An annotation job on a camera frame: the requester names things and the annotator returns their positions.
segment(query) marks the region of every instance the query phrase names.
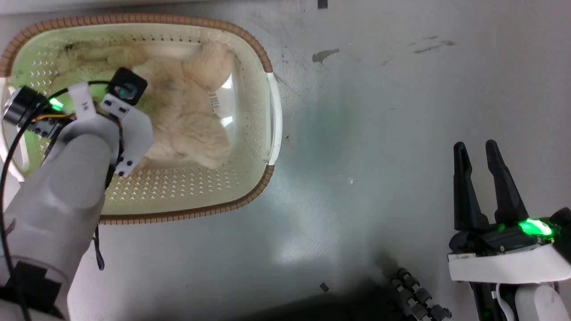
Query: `brown woven basket rim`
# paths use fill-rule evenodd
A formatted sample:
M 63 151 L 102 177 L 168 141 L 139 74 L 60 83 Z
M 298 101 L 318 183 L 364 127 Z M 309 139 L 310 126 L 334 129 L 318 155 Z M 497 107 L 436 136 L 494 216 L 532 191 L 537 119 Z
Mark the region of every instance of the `brown woven basket rim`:
M 12 73 L 12 66 L 20 49 L 35 36 L 50 30 L 66 29 L 79 26 L 96 26 L 96 25 L 112 25 L 117 23 L 164 23 L 168 25 L 185 25 L 207 27 L 218 29 L 233 33 L 244 41 L 246 41 L 255 51 L 260 59 L 264 71 L 272 73 L 274 70 L 272 64 L 266 53 L 265 49 L 258 42 L 254 36 L 245 31 L 241 27 L 226 21 L 207 19 L 207 18 L 192 18 L 183 15 L 172 14 L 98 14 L 98 15 L 84 15 L 77 17 L 52 19 L 49 21 L 38 22 L 22 30 L 12 41 L 8 44 L 7 48 L 2 54 L 0 59 L 0 77 L 9 77 Z M 245 196 L 233 200 L 231 202 L 217 204 L 213 206 L 192 208 L 190 210 L 181 210 L 173 212 L 160 212 L 152 214 L 125 214 L 125 215 L 101 215 L 99 223 L 119 225 L 119 224 L 145 224 L 145 223 L 158 223 L 158 222 L 172 222 L 175 220 L 190 219 L 200 216 L 214 215 L 224 213 L 227 211 L 235 210 L 244 205 L 251 203 L 258 197 L 268 186 L 272 174 L 274 173 L 274 166 L 266 165 L 264 174 L 258 184 Z

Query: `plastic laundry basket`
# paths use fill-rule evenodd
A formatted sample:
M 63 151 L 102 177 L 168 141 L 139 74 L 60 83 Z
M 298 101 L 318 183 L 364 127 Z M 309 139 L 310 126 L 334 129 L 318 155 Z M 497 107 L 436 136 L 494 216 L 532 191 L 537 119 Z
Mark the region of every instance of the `plastic laundry basket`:
M 14 87 L 27 85 L 49 95 L 58 71 L 58 53 L 78 41 L 138 42 L 157 55 L 185 56 L 201 42 L 220 41 L 236 54 L 231 78 L 211 95 L 214 111 L 228 131 L 232 154 L 211 170 L 196 163 L 174 163 L 116 176 L 106 192 L 101 222 L 152 223 L 234 210 L 254 200 L 272 177 L 282 141 L 282 108 L 272 65 L 260 43 L 240 27 L 211 19 L 164 14 L 108 14 L 37 23 L 17 35 L 0 62 L 0 101 Z M 1 128 L 0 153 L 6 157 L 9 125 Z M 18 180 L 41 164 L 47 141 L 26 133 Z

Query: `black cable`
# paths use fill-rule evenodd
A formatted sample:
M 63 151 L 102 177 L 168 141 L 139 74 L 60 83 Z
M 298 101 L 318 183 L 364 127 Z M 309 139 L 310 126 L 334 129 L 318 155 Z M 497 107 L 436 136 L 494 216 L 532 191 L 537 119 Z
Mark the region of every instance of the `black cable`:
M 88 85 L 112 85 L 112 86 L 119 86 L 121 88 L 127 89 L 123 85 L 120 85 L 117 83 L 112 83 L 109 81 L 90 81 L 87 84 Z M 18 148 L 18 143 L 20 142 L 20 139 L 22 139 L 22 136 L 26 132 L 26 129 L 31 124 L 32 120 L 35 119 L 35 117 L 37 116 L 37 113 L 39 111 L 42 111 L 43 108 L 49 103 L 50 100 L 57 98 L 57 97 L 65 94 L 66 92 L 68 92 L 67 88 L 59 90 L 55 94 L 49 96 L 43 104 L 38 104 L 34 108 L 34 111 L 32 111 L 30 117 L 28 117 L 28 119 L 24 121 L 20 130 L 16 134 L 16 137 L 12 141 L 12 145 L 10 145 L 10 149 L 8 150 L 8 154 L 6 155 L 6 159 L 5 159 L 4 165 L 2 167 L 2 176 L 0 176 L 0 239 L 2 241 L 2 248 L 4 250 L 4 258 L 6 259 L 6 265 L 8 268 L 8 273 L 10 275 L 10 279 L 13 280 L 14 292 L 16 293 L 16 298 L 17 298 L 18 304 L 20 305 L 20 308 L 22 310 L 22 314 L 24 316 L 25 321 L 31 321 L 31 317 L 30 317 L 30 311 L 28 310 L 28 306 L 26 303 L 26 298 L 24 297 L 24 293 L 22 292 L 22 289 L 20 288 L 18 276 L 14 273 L 14 263 L 12 261 L 12 256 L 10 255 L 10 249 L 8 248 L 8 241 L 7 241 L 7 235 L 6 235 L 6 225 L 4 224 L 4 189 L 6 186 L 6 178 L 8 176 L 10 163 L 12 162 L 12 158 L 14 157 L 14 153 L 16 152 L 16 149 Z M 98 228 L 96 228 L 96 236 L 97 237 L 99 236 L 98 234 L 99 234 L 99 231 L 98 231 Z

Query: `plush toy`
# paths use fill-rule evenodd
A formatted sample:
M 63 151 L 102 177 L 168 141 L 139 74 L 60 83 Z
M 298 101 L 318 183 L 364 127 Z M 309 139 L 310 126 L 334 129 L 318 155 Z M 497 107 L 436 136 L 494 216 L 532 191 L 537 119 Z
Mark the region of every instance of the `plush toy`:
M 151 118 L 155 143 L 139 168 L 174 160 L 193 160 L 208 168 L 222 165 L 230 155 L 230 142 L 212 111 L 209 92 L 220 88 L 232 73 L 234 53 L 228 46 L 205 43 L 192 58 L 180 60 L 147 59 L 144 50 L 134 45 L 74 45 L 58 57 L 60 75 L 53 80 L 52 92 L 78 82 L 110 80 L 121 66 L 148 82 L 136 107 Z M 96 102 L 104 96 L 104 86 L 99 87 L 91 91 Z

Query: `stuffed animal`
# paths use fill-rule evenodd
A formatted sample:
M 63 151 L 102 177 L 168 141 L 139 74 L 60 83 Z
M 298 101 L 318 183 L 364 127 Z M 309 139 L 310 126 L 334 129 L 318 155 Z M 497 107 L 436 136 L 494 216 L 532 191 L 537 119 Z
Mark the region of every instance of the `stuffed animal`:
M 110 80 L 120 66 L 132 67 L 148 82 L 136 107 L 151 118 L 155 143 L 139 169 L 150 162 L 174 160 L 193 160 L 208 168 L 222 165 L 230 155 L 230 141 L 211 108 L 209 92 L 220 88 L 232 73 L 234 53 L 228 46 L 205 43 L 195 56 L 180 60 L 147 59 L 144 50 L 134 45 L 74 45 L 58 57 L 60 75 L 53 80 L 52 92 L 82 81 Z M 99 102 L 104 88 L 91 93 Z

